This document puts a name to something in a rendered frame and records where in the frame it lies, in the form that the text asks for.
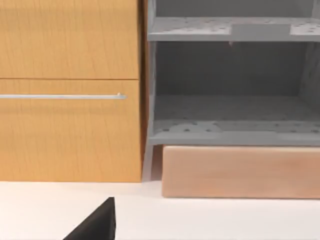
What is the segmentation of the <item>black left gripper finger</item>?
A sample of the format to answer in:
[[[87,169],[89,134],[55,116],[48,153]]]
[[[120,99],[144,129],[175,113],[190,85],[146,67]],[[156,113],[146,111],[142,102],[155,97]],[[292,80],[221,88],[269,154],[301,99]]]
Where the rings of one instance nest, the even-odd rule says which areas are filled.
[[[63,240],[115,240],[115,198],[108,197]]]

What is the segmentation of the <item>wooden cupboard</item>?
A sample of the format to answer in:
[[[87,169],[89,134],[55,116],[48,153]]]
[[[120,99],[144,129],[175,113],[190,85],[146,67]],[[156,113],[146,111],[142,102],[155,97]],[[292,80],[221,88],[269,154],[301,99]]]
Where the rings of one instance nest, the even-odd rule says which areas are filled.
[[[0,78],[0,80],[137,80],[140,84],[140,145],[141,145],[141,178],[143,155],[145,151],[146,139],[146,64],[145,64],[145,5],[144,0],[138,0],[138,49],[139,49],[139,75],[136,79],[41,79],[41,78]],[[31,181],[9,181],[9,182],[31,182]],[[79,182],[79,181],[56,181],[56,182]]]

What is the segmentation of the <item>pale wooden drawer front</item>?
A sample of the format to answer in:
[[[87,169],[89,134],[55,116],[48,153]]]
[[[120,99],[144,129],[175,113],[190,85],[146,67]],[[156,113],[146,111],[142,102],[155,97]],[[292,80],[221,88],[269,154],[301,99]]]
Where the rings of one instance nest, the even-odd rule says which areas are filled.
[[[320,147],[167,145],[162,195],[320,199]]]

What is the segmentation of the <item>plain wooden drawer front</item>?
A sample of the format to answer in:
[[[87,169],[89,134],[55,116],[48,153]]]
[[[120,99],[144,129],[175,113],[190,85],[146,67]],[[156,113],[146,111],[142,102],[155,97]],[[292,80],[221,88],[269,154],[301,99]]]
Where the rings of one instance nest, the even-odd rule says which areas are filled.
[[[138,0],[0,0],[0,78],[137,79]]]

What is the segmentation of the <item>grey pierced shelf unit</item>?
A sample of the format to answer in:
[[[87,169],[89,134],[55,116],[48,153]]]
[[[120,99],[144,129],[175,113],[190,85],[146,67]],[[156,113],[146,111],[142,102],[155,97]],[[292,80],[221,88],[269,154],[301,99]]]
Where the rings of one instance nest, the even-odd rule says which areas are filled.
[[[155,146],[320,150],[320,0],[147,0]]]

